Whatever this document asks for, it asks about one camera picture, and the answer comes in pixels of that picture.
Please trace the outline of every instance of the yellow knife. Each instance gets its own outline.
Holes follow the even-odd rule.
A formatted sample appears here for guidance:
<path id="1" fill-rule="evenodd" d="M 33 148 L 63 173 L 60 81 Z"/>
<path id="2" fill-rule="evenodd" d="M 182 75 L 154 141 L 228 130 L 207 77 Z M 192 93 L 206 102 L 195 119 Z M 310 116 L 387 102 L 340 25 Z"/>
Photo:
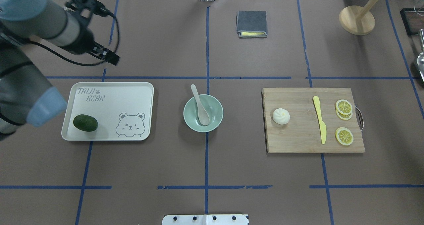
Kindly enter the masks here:
<path id="1" fill-rule="evenodd" d="M 322 121 L 322 117 L 321 117 L 321 104 L 319 102 L 319 97 L 314 96 L 313 97 L 313 101 L 314 101 L 315 111 L 317 112 L 317 116 L 318 116 L 319 131 L 321 133 L 321 143 L 324 145 L 325 144 L 325 139 L 327 139 L 327 126 Z"/>

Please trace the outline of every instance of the bowl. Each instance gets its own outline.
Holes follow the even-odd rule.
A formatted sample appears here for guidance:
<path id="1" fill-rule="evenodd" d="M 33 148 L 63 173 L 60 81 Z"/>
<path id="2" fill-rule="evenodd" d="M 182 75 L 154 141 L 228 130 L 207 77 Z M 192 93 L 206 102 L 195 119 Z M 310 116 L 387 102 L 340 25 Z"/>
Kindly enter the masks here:
<path id="1" fill-rule="evenodd" d="M 224 109 L 218 99 L 211 95 L 200 94 L 199 97 L 203 107 L 209 115 L 209 125 L 204 126 L 200 124 L 197 116 L 197 103 L 194 97 L 190 98 L 184 106 L 184 121 L 188 127 L 194 131 L 202 133 L 210 132 L 221 124 L 222 118 L 224 117 Z"/>

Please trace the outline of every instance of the avocado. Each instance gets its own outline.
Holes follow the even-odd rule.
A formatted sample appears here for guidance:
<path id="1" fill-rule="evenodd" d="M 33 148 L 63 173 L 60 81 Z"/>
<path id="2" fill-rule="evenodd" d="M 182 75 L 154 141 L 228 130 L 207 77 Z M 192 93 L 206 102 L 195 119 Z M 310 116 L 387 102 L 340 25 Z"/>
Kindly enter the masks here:
<path id="1" fill-rule="evenodd" d="M 97 123 L 96 118 L 80 114 L 74 118 L 74 126 L 82 131 L 92 132 L 97 129 L 99 124 Z"/>

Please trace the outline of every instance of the bear drawing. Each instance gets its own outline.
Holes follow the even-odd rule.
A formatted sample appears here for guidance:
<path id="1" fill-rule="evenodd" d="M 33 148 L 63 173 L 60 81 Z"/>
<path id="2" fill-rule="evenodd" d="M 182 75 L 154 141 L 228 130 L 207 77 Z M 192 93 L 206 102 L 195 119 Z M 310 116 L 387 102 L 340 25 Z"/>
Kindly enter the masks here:
<path id="1" fill-rule="evenodd" d="M 119 124 L 116 127 L 118 137 L 141 137 L 146 127 L 144 127 L 144 113 L 137 115 L 128 115 L 121 113 L 119 115 Z"/>

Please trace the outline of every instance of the metal spoon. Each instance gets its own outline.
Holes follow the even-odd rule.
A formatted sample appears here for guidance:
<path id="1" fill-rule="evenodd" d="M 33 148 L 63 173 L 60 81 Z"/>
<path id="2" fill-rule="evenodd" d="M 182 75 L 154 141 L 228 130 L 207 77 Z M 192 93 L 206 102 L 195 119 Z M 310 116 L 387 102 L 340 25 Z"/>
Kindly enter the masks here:
<path id="1" fill-rule="evenodd" d="M 200 97 L 199 93 L 197 92 L 196 85 L 191 84 L 191 91 L 193 92 L 194 99 L 197 102 L 197 115 L 199 116 L 200 124 L 207 126 L 210 122 L 209 115 L 203 107 L 202 103 L 200 102 Z"/>
<path id="2" fill-rule="evenodd" d="M 417 57 L 417 68 L 421 74 L 421 79 L 424 81 L 424 30 L 420 30 L 421 50 L 423 50 Z"/>

